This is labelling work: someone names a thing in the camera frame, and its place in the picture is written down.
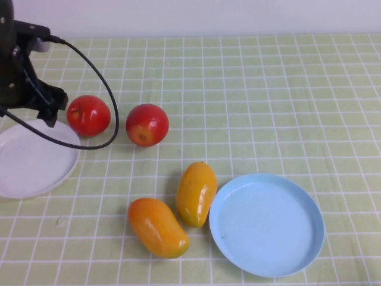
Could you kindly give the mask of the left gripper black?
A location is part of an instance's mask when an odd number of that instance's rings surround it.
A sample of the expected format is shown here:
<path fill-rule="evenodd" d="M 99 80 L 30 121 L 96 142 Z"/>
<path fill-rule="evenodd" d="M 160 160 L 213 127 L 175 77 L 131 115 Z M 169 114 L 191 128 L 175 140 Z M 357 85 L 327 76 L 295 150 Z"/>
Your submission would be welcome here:
<path fill-rule="evenodd" d="M 48 29 L 12 29 L 1 37 L 1 105 L 7 109 L 39 110 L 37 119 L 53 128 L 57 110 L 65 110 L 68 95 L 40 80 L 30 60 L 37 42 L 45 42 L 50 35 Z"/>

